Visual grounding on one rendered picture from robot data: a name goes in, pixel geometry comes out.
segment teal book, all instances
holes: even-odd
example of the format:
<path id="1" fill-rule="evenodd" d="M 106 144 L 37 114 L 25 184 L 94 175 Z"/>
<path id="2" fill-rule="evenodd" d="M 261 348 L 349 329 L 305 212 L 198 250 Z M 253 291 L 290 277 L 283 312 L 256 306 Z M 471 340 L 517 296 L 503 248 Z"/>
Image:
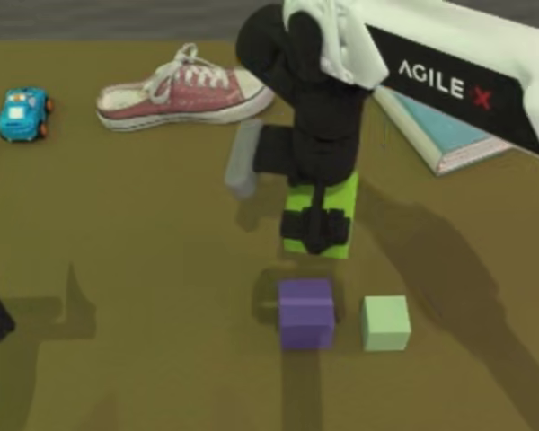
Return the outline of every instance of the teal book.
<path id="1" fill-rule="evenodd" d="M 374 98 L 436 175 L 457 171 L 513 147 L 388 88 L 377 88 Z"/>

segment purple block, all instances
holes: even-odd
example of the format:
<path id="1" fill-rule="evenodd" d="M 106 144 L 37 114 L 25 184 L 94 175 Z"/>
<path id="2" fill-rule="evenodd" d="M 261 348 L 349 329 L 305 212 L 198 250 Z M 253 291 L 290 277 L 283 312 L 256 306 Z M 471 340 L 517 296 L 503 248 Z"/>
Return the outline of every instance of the purple block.
<path id="1" fill-rule="evenodd" d="M 329 348 L 335 316 L 331 283 L 323 278 L 279 283 L 279 332 L 284 349 Z"/>

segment brown table surface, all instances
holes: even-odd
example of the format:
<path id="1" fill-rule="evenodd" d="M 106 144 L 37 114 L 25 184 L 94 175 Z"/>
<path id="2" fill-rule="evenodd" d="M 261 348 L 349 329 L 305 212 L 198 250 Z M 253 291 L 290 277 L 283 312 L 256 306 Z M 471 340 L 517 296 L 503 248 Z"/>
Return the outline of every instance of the brown table surface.
<path id="1" fill-rule="evenodd" d="M 0 431 L 539 431 L 539 161 L 436 179 L 372 103 L 350 259 L 282 256 L 283 181 L 241 206 L 224 188 L 235 125 L 95 117 L 101 87 L 179 46 L 0 42 L 0 105 L 25 84 L 57 104 L 46 141 L 0 140 L 0 295 L 19 323 Z M 282 355 L 275 281 L 330 273 L 335 348 Z M 361 351 L 358 303 L 380 294 L 408 297 L 403 353 Z"/>

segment green block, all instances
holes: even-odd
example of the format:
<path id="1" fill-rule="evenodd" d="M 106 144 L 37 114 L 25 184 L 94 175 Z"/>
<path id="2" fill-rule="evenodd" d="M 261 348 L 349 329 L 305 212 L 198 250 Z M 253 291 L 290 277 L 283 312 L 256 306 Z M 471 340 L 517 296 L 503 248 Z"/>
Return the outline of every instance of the green block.
<path id="1" fill-rule="evenodd" d="M 353 231 L 353 216 L 356 212 L 356 199 L 358 197 L 359 176 L 354 172 L 345 182 L 335 187 L 329 187 L 325 192 L 323 207 L 325 209 L 342 209 L 346 217 L 351 220 L 349 227 L 349 239 Z M 293 187 L 287 193 L 286 210 L 302 211 L 312 205 L 313 186 Z M 332 259 L 346 259 L 349 256 L 350 241 L 344 245 L 330 247 L 322 256 Z M 307 253 L 305 246 L 300 241 L 284 240 L 284 250 L 294 253 Z"/>
<path id="2" fill-rule="evenodd" d="M 361 324 L 363 347 L 367 352 L 405 350 L 411 335 L 405 296 L 366 296 Z"/>

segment toy car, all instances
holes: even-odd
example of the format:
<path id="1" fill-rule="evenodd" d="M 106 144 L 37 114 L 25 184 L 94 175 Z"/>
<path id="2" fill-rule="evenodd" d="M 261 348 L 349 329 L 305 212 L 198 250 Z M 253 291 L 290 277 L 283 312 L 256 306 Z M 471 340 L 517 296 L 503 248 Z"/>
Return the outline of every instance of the toy car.
<path id="1" fill-rule="evenodd" d="M 9 142 L 34 141 L 48 134 L 52 100 L 41 88 L 21 87 L 6 92 L 0 111 L 0 136 Z"/>

